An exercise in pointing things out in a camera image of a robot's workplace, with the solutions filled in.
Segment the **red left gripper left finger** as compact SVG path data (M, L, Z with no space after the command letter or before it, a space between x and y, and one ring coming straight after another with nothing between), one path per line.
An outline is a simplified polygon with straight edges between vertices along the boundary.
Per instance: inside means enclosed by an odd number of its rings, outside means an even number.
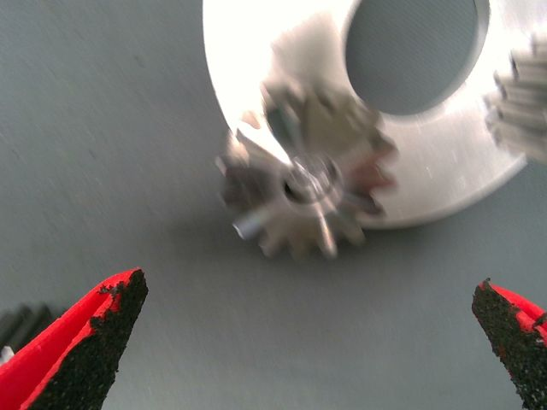
M1 367L3 409L100 409L148 287L140 269L99 283Z

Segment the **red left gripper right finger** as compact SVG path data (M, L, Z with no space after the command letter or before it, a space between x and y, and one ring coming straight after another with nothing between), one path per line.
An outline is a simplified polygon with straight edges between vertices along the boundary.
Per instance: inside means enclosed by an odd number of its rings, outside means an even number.
M546 408L546 310L486 279L472 312L521 398L524 409Z

